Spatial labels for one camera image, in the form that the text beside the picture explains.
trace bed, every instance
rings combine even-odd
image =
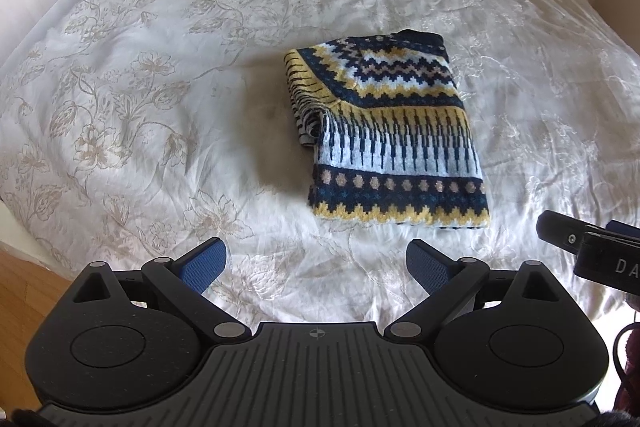
[[[314,217],[283,56],[405,28],[444,36],[484,171],[481,230]],[[495,268],[541,259],[591,317],[619,293],[537,240],[546,208],[638,223],[640,59],[585,0],[82,0],[0,84],[0,197],[78,272],[219,236],[207,291],[260,321],[376,321],[424,298],[420,237]]]

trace dark red fabric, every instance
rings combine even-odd
[[[626,369],[629,382],[636,392],[629,396],[623,385],[620,385],[614,409],[627,411],[631,416],[640,416],[640,330],[632,330],[626,341]]]

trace knitted sweater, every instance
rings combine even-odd
[[[350,37],[285,56],[309,202],[323,217],[483,227],[478,154],[440,35]]]

